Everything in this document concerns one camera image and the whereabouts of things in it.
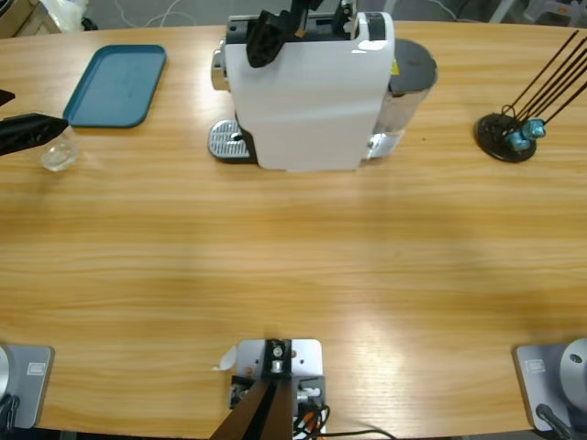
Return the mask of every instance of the black wire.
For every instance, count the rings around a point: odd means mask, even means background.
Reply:
[[[352,437],[356,435],[366,434],[381,434],[391,440],[397,440],[393,435],[387,431],[379,428],[363,429],[360,431],[348,431],[344,433],[322,433],[322,428],[326,426],[328,417],[330,416],[330,407],[324,405],[322,407],[312,406],[303,414],[300,414],[295,422],[293,423],[293,437],[297,437],[300,434],[306,434],[304,440],[310,440],[313,438],[327,438],[327,437]]]
[[[365,434],[381,434],[385,435],[385,437],[391,440],[397,440],[393,435],[389,434],[387,431],[383,431],[383,429],[364,429],[362,431],[348,431],[347,433],[328,433],[328,434],[320,434],[315,433],[311,434],[307,438],[318,438],[318,437],[354,437],[356,435],[365,435]]]
[[[14,429],[19,404],[20,399],[10,394],[5,395],[0,401],[0,435],[10,433]]]
[[[471,0],[465,0],[462,3],[462,5],[459,6],[459,9],[457,10],[457,14],[455,14],[455,16],[457,16],[457,18],[460,18],[460,15],[465,10],[465,7],[467,7],[469,5],[470,2],[471,2]]]

